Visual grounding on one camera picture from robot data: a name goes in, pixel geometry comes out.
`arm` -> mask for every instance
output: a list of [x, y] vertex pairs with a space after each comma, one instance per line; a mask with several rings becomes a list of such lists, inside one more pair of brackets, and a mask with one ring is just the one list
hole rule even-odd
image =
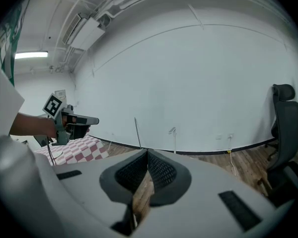
[[15, 136], [46, 135], [56, 137], [56, 131], [52, 119], [33, 117], [18, 113], [14, 119], [10, 134]]

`office chair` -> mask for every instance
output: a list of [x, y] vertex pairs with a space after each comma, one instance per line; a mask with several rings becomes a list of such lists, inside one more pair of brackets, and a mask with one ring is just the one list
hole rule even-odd
[[[276, 104], [278, 102], [290, 101], [295, 97], [295, 90], [291, 85], [283, 84], [283, 85], [273, 85], [273, 103], [274, 108], [276, 111]], [[277, 120], [275, 120], [272, 129], [271, 129], [272, 136], [277, 139], [278, 138], [278, 124]], [[272, 156], [277, 153], [278, 144], [265, 144], [265, 147], [271, 146], [276, 149], [272, 154], [270, 154], [267, 158], [268, 161], [271, 161]]]
[[289, 162], [298, 150], [298, 103], [295, 101], [279, 101], [275, 103], [278, 127], [278, 151], [267, 167], [269, 185], [261, 178], [258, 185], [263, 184], [268, 198], [279, 206], [298, 193], [298, 165]]

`chair backrest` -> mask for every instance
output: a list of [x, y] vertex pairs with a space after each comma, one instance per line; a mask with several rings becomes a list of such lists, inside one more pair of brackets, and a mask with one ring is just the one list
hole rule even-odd
[[[291, 85], [283, 84], [276, 85], [273, 84], [273, 103], [276, 111], [276, 103], [279, 101], [290, 101], [295, 97], [295, 90]], [[278, 125], [277, 121], [274, 122], [274, 125], [271, 129], [272, 136], [274, 138], [278, 137]]]
[[287, 163], [298, 150], [298, 103], [277, 102], [275, 112], [278, 124], [278, 152], [277, 157], [269, 163], [267, 171]]
[[273, 93], [278, 101], [290, 101], [295, 97], [295, 90], [291, 85], [273, 85]]

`wall trim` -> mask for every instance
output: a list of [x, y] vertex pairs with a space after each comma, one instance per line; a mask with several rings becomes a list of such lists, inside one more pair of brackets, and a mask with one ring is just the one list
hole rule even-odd
[[[133, 149], [141, 149], [139, 146], [126, 145], [126, 144], [122, 144], [122, 143], [118, 143], [118, 142], [106, 140], [106, 139], [103, 139], [103, 138], [95, 137], [95, 136], [92, 136], [92, 135], [88, 135], [88, 136], [91, 136], [91, 137], [97, 138], [97, 139], [99, 139], [101, 141], [104, 141], [104, 142], [107, 142], [107, 143], [112, 143], [112, 144], [115, 144], [115, 145], [129, 147], [129, 148], [133, 148]], [[268, 140], [265, 140], [265, 141], [262, 141], [262, 142], [259, 142], [259, 143], [256, 143], [256, 144], [251, 144], [251, 145], [242, 146], [242, 147], [236, 147], [236, 148], [233, 148], [232, 149], [232, 152], [238, 152], [238, 151], [242, 151], [242, 150], [254, 148], [254, 147], [257, 147], [257, 146], [261, 146], [261, 145], [270, 143], [270, 142], [275, 141], [275, 140], [276, 140], [275, 138], [271, 138], [271, 139], [268, 139]], [[173, 151], [169, 151], [169, 150], [162, 150], [162, 149], [157, 149], [157, 150], [161, 150], [161, 151], [166, 151], [166, 152], [173, 153]], [[212, 151], [206, 151], [206, 152], [177, 151], [177, 154], [179, 154], [179, 155], [221, 155], [221, 154], [227, 154], [227, 151], [226, 150], [213, 151], [213, 152]]]

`black cable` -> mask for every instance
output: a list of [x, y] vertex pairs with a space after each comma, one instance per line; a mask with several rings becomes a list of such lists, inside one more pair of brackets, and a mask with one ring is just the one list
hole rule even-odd
[[50, 149], [50, 145], [49, 145], [49, 138], [48, 137], [46, 137], [46, 143], [47, 143], [47, 148], [48, 148], [49, 155], [50, 155], [50, 158], [51, 158], [51, 162], [52, 162], [53, 166], [55, 166], [56, 165], [56, 161], [53, 158], [53, 155], [52, 155], [52, 152], [51, 152], [51, 149]]

